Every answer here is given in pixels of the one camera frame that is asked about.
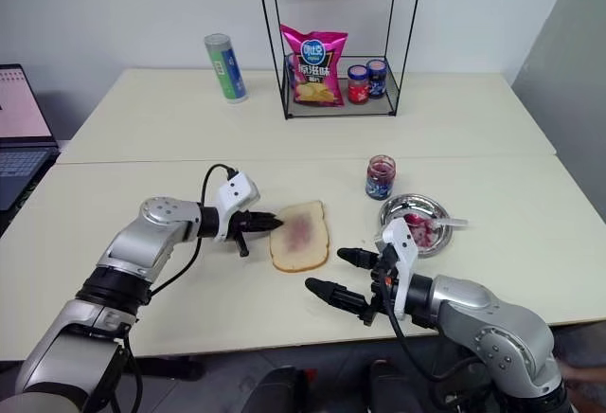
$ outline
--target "chips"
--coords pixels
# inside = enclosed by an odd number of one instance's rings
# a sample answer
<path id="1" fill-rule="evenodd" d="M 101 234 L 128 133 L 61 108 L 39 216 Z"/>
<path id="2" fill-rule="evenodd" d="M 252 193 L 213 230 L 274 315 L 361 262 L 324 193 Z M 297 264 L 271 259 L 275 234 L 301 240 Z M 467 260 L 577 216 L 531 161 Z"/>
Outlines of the chips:
<path id="1" fill-rule="evenodd" d="M 337 62 L 348 38 L 345 32 L 313 31 L 301 34 L 280 25 L 294 52 L 294 101 L 327 107 L 343 105 Z"/>

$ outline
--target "shelf tier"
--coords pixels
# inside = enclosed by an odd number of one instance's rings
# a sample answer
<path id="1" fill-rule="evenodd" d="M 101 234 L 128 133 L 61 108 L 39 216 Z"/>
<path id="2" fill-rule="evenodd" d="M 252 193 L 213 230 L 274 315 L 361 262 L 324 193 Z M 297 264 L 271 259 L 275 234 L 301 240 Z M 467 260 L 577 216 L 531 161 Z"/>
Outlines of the shelf tier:
<path id="1" fill-rule="evenodd" d="M 385 95 L 379 99 L 369 99 L 367 103 L 355 104 L 348 100 L 347 67 L 356 63 L 366 64 L 373 59 L 382 59 L 381 56 L 344 56 L 339 60 L 339 87 L 343 96 L 342 107 L 322 107 L 316 105 L 304 105 L 294 102 L 294 89 L 291 86 L 289 75 L 286 72 L 286 59 L 282 69 L 282 103 L 286 109 L 285 117 L 361 117 L 361 116 L 394 116 L 400 95 L 399 84 L 396 82 L 391 66 L 387 63 L 387 78 L 385 82 Z"/>

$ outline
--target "laptop screen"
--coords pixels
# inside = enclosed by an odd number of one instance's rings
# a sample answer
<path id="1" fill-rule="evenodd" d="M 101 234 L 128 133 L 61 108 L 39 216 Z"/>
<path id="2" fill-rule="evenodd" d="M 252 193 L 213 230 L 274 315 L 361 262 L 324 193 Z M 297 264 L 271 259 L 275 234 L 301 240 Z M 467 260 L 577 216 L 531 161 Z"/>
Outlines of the laptop screen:
<path id="1" fill-rule="evenodd" d="M 0 139 L 51 136 L 18 65 L 0 66 Z"/>

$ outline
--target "metal plate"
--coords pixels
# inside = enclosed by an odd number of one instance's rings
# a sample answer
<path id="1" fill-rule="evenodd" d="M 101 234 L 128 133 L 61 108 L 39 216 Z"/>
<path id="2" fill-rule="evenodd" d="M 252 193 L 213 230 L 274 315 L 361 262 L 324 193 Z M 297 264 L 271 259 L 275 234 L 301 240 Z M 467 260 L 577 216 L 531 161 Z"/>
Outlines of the metal plate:
<path id="1" fill-rule="evenodd" d="M 386 201 L 381 206 L 379 213 L 379 223 L 381 226 L 389 224 L 393 219 L 404 217 L 412 213 L 419 215 L 423 219 L 448 218 L 448 212 L 437 201 L 417 193 L 406 193 L 398 195 Z M 453 236 L 453 228 L 448 225 L 436 225 L 432 229 L 435 240 L 428 247 L 419 245 L 419 257 L 432 257 L 442 250 Z"/>

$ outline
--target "white table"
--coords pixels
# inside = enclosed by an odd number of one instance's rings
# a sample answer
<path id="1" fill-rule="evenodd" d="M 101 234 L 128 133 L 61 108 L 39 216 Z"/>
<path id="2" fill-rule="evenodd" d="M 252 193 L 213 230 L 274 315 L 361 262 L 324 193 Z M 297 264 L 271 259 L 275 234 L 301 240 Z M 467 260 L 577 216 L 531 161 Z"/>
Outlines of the white table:
<path id="1" fill-rule="evenodd" d="M 397 117 L 285 120 L 274 72 L 244 71 L 229 104 L 211 70 L 126 70 L 59 163 L 545 154 L 503 77 L 407 75 Z"/>
<path id="2" fill-rule="evenodd" d="M 505 301 L 549 323 L 603 318 L 606 227 L 555 156 L 398 158 L 395 193 L 419 192 L 472 227 L 456 231 L 417 271 L 484 283 Z M 368 328 L 304 287 L 314 276 L 369 296 L 368 272 L 335 256 L 341 246 L 373 248 L 380 202 L 365 197 L 365 159 L 230 161 L 257 182 L 255 208 L 277 210 L 321 199 L 330 259 L 310 273 L 271 264 L 266 238 L 205 241 L 203 258 L 150 306 L 133 332 L 138 355 L 174 354 L 391 337 L 384 316 Z M 0 240 L 0 360 L 25 358 L 64 302 L 93 271 L 114 235 L 147 197 L 196 200 L 208 162 L 58 165 Z M 221 175 L 214 177 L 214 191 Z M 162 278 L 186 262 L 180 245 Z M 406 330 L 422 333 L 406 323 Z"/>

